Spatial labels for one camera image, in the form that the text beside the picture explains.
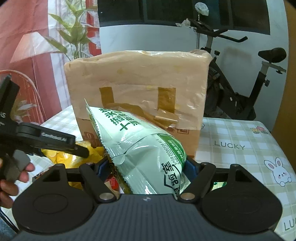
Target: light green plastic packaging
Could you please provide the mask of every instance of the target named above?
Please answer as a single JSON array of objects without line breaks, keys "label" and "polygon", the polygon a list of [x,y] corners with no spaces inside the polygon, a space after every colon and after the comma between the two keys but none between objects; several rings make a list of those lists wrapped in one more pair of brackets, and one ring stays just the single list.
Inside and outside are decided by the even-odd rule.
[{"label": "light green plastic packaging", "polygon": [[177,197],[190,184],[182,173],[185,151],[168,132],[128,112],[88,105],[87,111],[133,194],[172,193]]}]

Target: table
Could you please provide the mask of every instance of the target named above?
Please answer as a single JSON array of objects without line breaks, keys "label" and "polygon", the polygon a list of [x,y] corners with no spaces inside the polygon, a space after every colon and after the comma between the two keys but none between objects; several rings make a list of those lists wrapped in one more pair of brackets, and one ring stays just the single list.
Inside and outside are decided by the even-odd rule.
[{"label": "table", "polygon": [[[72,106],[56,114],[42,126],[69,133],[82,140]],[[275,159],[282,161],[283,167],[291,175],[291,182],[281,186],[273,173],[265,165],[265,160],[275,165]],[[32,177],[52,166],[45,157],[30,156],[36,170],[30,173],[28,183],[17,182],[20,193],[32,183]],[[217,167],[229,168],[232,163],[239,163],[252,173],[269,190],[276,194],[283,205],[283,215],[276,232],[285,240],[296,237],[296,175],[275,139],[267,128],[257,121],[240,121],[215,118],[203,118],[199,147],[196,152],[197,162],[211,162]],[[4,209],[6,215],[15,223],[11,209]]]}]

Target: jeans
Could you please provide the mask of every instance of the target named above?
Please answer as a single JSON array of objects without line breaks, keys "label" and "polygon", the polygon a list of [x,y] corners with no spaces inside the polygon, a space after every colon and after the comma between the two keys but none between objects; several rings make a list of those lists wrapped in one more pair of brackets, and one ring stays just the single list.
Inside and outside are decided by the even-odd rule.
[{"label": "jeans", "polygon": [[0,241],[10,241],[16,236],[15,231],[13,231],[5,221],[0,218]]}]

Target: exercise bike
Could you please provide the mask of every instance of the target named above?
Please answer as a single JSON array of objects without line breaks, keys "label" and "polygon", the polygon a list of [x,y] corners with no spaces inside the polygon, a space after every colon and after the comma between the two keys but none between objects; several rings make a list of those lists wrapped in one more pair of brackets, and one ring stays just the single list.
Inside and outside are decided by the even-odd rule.
[{"label": "exercise bike", "polygon": [[[231,38],[222,35],[222,33],[228,31],[227,29],[214,31],[210,26],[204,24],[201,21],[196,21],[193,19],[189,20],[191,22],[191,26],[194,27],[194,30],[197,33],[205,34],[207,36],[206,46],[201,49],[206,50],[209,53],[211,53],[212,50],[211,48],[213,39],[216,37],[231,40],[236,43],[241,43],[248,39],[247,36],[243,37],[242,39]],[[276,72],[279,74],[286,72],[286,70],[282,67],[273,64],[283,61],[287,57],[286,51],[283,48],[259,51],[258,56],[267,62],[262,61],[262,68],[258,73],[256,82],[249,97],[234,92],[227,78],[216,64],[217,56],[219,56],[220,52],[215,51],[214,54],[215,57],[209,66],[204,116],[214,118],[218,117],[216,110],[217,107],[219,107],[223,111],[224,118],[226,116],[230,119],[236,120],[254,120],[256,118],[254,104],[258,98],[263,84],[268,87],[270,83],[269,80],[266,80],[268,68],[270,67],[276,69]]]}]

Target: finger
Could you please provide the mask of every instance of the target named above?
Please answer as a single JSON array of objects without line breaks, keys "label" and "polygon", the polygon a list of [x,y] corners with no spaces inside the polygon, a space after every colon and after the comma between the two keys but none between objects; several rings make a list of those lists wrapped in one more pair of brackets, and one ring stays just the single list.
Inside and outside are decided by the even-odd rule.
[{"label": "finger", "polygon": [[35,170],[35,167],[34,167],[33,163],[29,163],[29,165],[27,165],[27,167],[25,168],[25,170],[26,170],[27,172],[32,172],[32,171],[34,171],[34,170]]},{"label": "finger", "polygon": [[14,183],[8,182],[6,180],[0,181],[0,188],[9,194],[10,196],[18,195],[18,187]]},{"label": "finger", "polygon": [[29,180],[29,174],[26,171],[22,171],[19,180],[23,183],[26,183]]},{"label": "finger", "polygon": [[5,192],[0,192],[0,206],[4,208],[12,208],[13,205],[13,200],[11,197],[5,193]]}]

